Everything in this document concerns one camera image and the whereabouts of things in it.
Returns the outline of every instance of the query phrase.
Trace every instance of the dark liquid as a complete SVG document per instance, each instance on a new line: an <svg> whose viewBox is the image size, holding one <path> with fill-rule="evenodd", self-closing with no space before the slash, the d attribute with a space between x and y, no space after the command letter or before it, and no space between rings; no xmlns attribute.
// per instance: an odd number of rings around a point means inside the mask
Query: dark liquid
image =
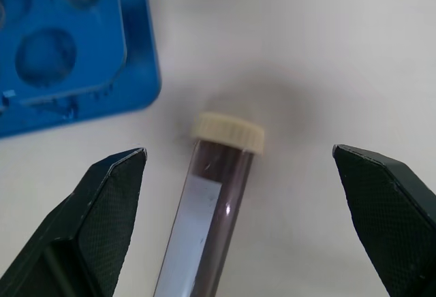
<svg viewBox="0 0 436 297"><path fill-rule="evenodd" d="M199 141L190 174L222 183L190 297L214 297L243 198L253 153Z"/></svg>

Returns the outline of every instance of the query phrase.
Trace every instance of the sample tube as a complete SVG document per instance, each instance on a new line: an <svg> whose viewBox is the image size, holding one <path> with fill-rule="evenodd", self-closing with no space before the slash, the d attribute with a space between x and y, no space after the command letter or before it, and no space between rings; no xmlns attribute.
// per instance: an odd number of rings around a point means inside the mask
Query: sample tube
<svg viewBox="0 0 436 297"><path fill-rule="evenodd" d="M155 297L214 297L264 130L224 114L202 113Z"/></svg>

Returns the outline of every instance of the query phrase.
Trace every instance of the beige screw cap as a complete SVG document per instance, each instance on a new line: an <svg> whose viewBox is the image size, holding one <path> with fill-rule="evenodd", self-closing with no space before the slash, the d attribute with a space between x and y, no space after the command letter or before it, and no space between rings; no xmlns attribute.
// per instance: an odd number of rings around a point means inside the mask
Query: beige screw cap
<svg viewBox="0 0 436 297"><path fill-rule="evenodd" d="M222 113L200 113L192 136L256 154L262 154L264 150L265 132L262 127Z"/></svg>

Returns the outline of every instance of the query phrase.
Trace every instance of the blue container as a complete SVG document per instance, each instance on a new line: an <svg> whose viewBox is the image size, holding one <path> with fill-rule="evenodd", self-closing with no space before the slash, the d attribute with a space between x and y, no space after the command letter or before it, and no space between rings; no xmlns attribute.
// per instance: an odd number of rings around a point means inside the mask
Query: blue container
<svg viewBox="0 0 436 297"><path fill-rule="evenodd" d="M143 108L159 91L148 0L0 0L0 137Z"/></svg>

